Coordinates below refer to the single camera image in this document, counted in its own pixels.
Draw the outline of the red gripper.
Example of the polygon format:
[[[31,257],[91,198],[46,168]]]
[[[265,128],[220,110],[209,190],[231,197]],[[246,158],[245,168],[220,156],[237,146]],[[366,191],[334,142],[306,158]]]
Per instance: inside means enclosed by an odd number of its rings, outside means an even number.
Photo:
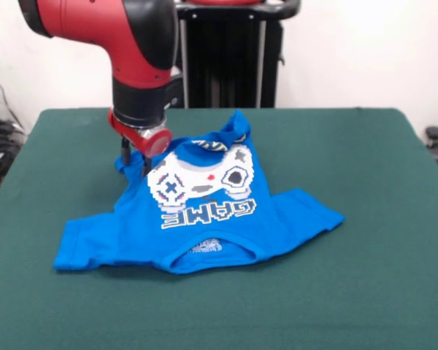
[[[152,169],[152,157],[164,152],[172,141],[172,132],[166,126],[166,118],[155,126],[128,126],[110,110],[108,122],[122,138],[121,159],[124,165],[131,163],[131,148],[142,154],[142,177],[145,178]]]

